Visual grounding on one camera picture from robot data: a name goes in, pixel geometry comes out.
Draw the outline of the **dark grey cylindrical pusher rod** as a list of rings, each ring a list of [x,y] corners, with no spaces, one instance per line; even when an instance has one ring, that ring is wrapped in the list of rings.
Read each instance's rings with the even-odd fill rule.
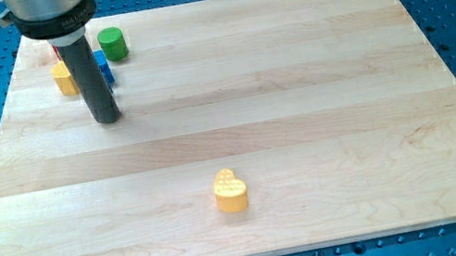
[[[95,121],[101,124],[116,122],[121,115],[120,109],[86,37],[80,37],[72,45],[57,46],[57,49]]]

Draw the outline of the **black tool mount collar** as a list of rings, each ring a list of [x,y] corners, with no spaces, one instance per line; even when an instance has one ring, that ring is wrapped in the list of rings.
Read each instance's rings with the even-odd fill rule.
[[[96,12],[95,0],[6,0],[0,13],[0,26],[14,25],[19,33],[33,40],[61,40],[63,45]]]

